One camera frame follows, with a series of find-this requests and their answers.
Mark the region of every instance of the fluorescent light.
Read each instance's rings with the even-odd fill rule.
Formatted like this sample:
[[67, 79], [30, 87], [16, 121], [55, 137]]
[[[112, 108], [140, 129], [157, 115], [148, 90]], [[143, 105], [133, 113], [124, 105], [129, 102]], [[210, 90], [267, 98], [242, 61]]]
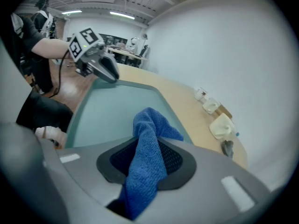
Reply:
[[64, 12], [62, 14], [71, 14], [71, 13], [81, 13], [81, 10], [77, 10], [77, 11], [69, 11], [69, 12]]
[[131, 16], [128, 16], [128, 15], [125, 15], [125, 14], [121, 14], [121, 13], [110, 12], [110, 14], [121, 16], [121, 17], [130, 18], [130, 19], [133, 19], [133, 20], [135, 19], [135, 17], [131, 17]]

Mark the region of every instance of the blue towel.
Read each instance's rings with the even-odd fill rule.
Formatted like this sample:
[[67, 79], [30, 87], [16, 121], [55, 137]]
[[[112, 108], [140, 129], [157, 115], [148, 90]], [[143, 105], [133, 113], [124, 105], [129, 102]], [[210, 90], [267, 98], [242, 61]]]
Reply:
[[157, 194], [157, 184], [167, 177], [157, 137], [183, 141], [183, 136], [158, 111], [148, 107], [136, 114], [133, 135], [139, 136], [135, 156], [120, 199], [125, 203], [126, 217], [134, 220]]

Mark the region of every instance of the green tray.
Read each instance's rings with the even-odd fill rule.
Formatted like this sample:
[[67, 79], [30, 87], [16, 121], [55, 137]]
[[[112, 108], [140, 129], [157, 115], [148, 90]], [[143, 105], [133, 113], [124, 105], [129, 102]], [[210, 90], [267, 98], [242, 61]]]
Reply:
[[84, 97], [68, 128], [66, 148], [104, 143], [132, 136], [133, 119], [146, 107], [164, 115], [192, 144], [186, 130], [161, 93], [150, 85], [128, 81], [110, 84], [97, 79]]

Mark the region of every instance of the table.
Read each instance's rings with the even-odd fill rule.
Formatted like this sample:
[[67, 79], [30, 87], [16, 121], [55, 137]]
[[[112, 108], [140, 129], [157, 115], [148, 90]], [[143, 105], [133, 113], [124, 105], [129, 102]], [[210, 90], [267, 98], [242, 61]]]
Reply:
[[[194, 97], [193, 88], [146, 70], [119, 63], [117, 65], [120, 80], [151, 85], [160, 91], [184, 126], [194, 145], [222, 154], [220, 142], [215, 139], [209, 130], [209, 125], [219, 115], [216, 113], [209, 115], [204, 111], [202, 104]], [[237, 137], [233, 142], [233, 161], [246, 169], [246, 151]]]
[[148, 61], [148, 59], [146, 59], [146, 58], [135, 56], [134, 54], [126, 52], [124, 50], [117, 50], [117, 49], [114, 49], [114, 48], [111, 48], [111, 47], [108, 47], [108, 50], [127, 56], [125, 63], [127, 63], [128, 57], [138, 59], [138, 60], [142, 60], [142, 61]]

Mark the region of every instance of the black cable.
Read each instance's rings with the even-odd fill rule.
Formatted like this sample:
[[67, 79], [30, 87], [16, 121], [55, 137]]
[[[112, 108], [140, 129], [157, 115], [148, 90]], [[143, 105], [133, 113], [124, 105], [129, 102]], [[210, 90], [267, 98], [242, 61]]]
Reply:
[[64, 54], [64, 57], [62, 57], [62, 60], [61, 60], [61, 63], [60, 63], [60, 67], [59, 67], [59, 75], [58, 75], [58, 77], [59, 77], [58, 88], [56, 88], [56, 89], [54, 90], [53, 95], [51, 95], [49, 98], [52, 98], [52, 97], [56, 96], [56, 95], [59, 93], [59, 91], [60, 91], [62, 63], [64, 62], [64, 59], [65, 59], [65, 57], [66, 57], [66, 55], [67, 55], [68, 53], [69, 53], [69, 50], [66, 51], [66, 53]]

